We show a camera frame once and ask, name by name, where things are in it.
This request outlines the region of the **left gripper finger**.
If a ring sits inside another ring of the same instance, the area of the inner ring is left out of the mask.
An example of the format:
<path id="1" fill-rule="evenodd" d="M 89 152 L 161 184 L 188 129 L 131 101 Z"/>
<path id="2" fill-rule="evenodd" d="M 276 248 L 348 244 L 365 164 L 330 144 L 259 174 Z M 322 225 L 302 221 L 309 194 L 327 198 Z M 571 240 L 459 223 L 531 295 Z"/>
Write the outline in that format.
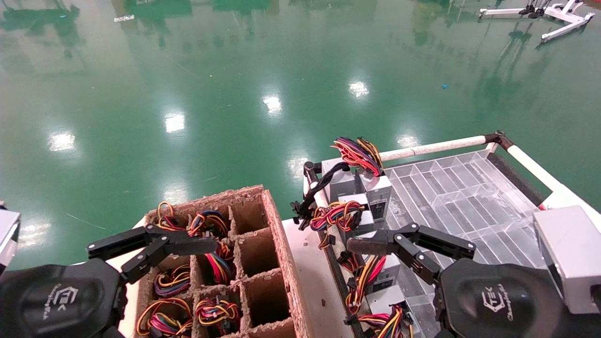
<path id="1" fill-rule="evenodd" d="M 216 252 L 219 243 L 214 238 L 196 238 L 187 234 L 144 235 L 137 246 L 141 252 L 122 265 L 122 279 L 133 284 L 170 255 L 203 255 Z"/>

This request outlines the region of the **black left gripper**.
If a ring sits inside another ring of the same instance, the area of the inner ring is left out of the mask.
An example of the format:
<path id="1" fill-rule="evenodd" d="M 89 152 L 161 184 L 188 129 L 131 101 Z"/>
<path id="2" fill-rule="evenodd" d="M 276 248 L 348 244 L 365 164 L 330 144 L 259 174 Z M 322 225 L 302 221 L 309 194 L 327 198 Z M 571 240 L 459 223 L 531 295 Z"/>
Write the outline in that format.
<path id="1" fill-rule="evenodd" d="M 159 260 L 161 238 L 155 225 L 135 227 L 89 244 L 90 261 L 4 272 L 0 285 L 0 335 L 3 338 L 122 337 L 118 325 L 127 304 L 125 282 L 120 272 L 102 260 L 137 250 L 132 259 Z"/>

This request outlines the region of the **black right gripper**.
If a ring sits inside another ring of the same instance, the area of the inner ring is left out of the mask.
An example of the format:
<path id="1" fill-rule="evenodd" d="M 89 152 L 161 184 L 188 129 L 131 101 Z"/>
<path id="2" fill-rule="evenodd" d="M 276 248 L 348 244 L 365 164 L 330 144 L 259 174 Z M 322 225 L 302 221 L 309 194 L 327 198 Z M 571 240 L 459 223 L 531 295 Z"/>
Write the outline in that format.
<path id="1" fill-rule="evenodd" d="M 426 225 L 400 233 L 412 244 L 451 259 L 435 285 L 439 338 L 598 338 L 600 315 L 575 314 L 544 269 L 487 265 L 472 259 L 476 245 Z"/>

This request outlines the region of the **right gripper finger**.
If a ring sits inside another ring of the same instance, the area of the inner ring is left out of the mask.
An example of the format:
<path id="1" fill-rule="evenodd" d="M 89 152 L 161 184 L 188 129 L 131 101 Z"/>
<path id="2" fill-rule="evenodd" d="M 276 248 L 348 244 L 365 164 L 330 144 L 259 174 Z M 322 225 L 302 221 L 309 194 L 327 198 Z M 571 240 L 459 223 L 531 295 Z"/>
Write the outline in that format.
<path id="1" fill-rule="evenodd" d="M 441 267 L 426 257 L 417 244 L 434 244 L 442 240 L 442 234 L 438 230 L 377 230 L 370 238 L 348 239 L 347 249 L 356 254 L 396 255 L 419 278 L 435 286 Z"/>

